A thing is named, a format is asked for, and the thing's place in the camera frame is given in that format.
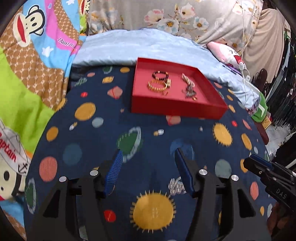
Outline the person's right hand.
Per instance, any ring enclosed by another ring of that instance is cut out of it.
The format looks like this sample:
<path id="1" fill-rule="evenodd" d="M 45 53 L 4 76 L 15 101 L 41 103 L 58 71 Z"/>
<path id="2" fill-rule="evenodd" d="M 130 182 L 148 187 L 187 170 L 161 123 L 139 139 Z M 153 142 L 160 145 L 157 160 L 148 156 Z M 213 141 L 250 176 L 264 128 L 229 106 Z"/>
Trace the person's right hand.
<path id="1" fill-rule="evenodd" d="M 271 214 L 267 219 L 267 228 L 270 235 L 273 231 L 278 228 L 283 229 L 291 220 L 294 218 L 294 214 L 288 214 L 285 211 L 285 207 L 280 203 L 276 202 L 271 209 Z"/>

